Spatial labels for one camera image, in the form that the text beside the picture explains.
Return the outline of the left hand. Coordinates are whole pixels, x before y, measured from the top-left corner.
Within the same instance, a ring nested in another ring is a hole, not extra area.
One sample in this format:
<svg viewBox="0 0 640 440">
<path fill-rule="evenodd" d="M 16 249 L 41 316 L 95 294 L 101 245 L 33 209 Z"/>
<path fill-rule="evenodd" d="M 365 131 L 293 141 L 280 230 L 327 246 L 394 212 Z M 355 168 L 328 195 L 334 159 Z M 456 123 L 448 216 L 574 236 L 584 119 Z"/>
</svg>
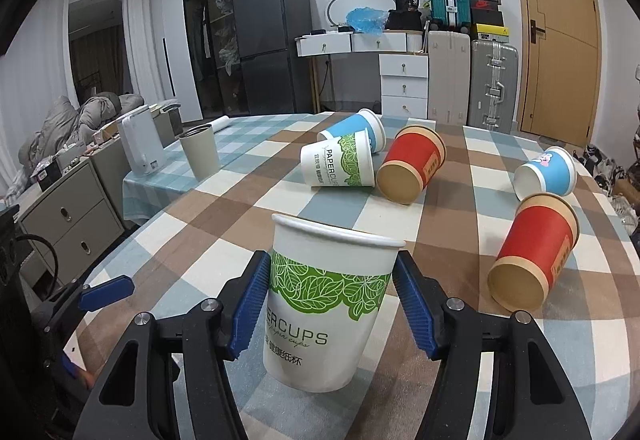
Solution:
<svg viewBox="0 0 640 440">
<path fill-rule="evenodd" d="M 96 384 L 96 377 L 79 366 L 76 368 L 77 378 L 82 381 L 87 390 L 91 390 Z"/>
</svg>

